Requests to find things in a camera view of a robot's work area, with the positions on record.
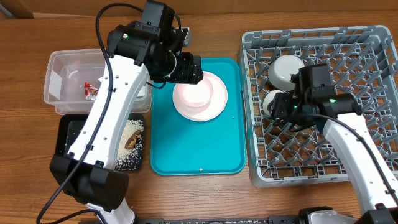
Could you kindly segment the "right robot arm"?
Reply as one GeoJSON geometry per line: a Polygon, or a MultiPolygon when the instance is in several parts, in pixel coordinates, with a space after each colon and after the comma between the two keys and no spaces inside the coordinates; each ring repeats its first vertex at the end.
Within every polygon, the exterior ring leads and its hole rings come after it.
{"type": "Polygon", "coordinates": [[[273,90],[262,107],[276,122],[316,126],[336,151],[358,198],[361,217],[357,220],[330,210],[304,210],[303,221],[397,223],[397,178],[375,145],[353,95],[293,96],[273,90]]]}

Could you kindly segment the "small pink plate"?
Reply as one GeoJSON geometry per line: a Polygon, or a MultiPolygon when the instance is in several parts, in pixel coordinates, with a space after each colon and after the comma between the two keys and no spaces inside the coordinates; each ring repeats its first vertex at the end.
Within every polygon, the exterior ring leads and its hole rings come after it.
{"type": "Polygon", "coordinates": [[[178,84],[177,96],[189,107],[205,106],[213,96],[213,85],[207,77],[197,84],[178,84]]]}

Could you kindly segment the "grey bowl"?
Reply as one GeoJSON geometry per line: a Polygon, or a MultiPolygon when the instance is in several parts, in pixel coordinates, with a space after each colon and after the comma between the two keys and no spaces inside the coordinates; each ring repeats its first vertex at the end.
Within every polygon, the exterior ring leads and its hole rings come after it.
{"type": "Polygon", "coordinates": [[[283,55],[271,63],[267,72],[269,82],[279,90],[291,91],[295,88],[295,83],[290,81],[291,76],[297,74],[304,66],[298,57],[283,55]]]}

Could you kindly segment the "large white plate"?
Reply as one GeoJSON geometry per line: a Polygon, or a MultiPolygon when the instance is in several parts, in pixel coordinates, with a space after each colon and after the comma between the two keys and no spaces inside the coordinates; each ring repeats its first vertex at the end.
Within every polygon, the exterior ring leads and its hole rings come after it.
{"type": "Polygon", "coordinates": [[[204,71],[203,74],[213,85],[213,96],[205,106],[193,108],[183,104],[177,96],[178,84],[175,85],[172,94],[175,109],[183,117],[192,121],[202,122],[216,118],[225,109],[228,102],[228,91],[223,81],[211,72],[204,71]]]}

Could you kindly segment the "white cup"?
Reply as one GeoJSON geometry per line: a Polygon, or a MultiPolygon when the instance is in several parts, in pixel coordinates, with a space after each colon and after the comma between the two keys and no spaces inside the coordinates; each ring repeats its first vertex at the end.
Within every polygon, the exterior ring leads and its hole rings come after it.
{"type": "Polygon", "coordinates": [[[274,97],[276,96],[277,93],[283,93],[283,91],[281,90],[270,91],[262,102],[262,109],[267,117],[271,117],[271,111],[272,111],[271,106],[273,105],[274,97]]]}

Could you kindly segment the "red snack wrapper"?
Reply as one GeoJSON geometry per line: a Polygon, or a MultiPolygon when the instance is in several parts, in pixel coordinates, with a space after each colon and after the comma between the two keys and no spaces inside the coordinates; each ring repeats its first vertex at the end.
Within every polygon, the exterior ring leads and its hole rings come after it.
{"type": "Polygon", "coordinates": [[[86,96],[86,100],[95,100],[99,89],[95,88],[93,85],[85,82],[84,84],[84,89],[85,89],[85,96],[86,96]]]}

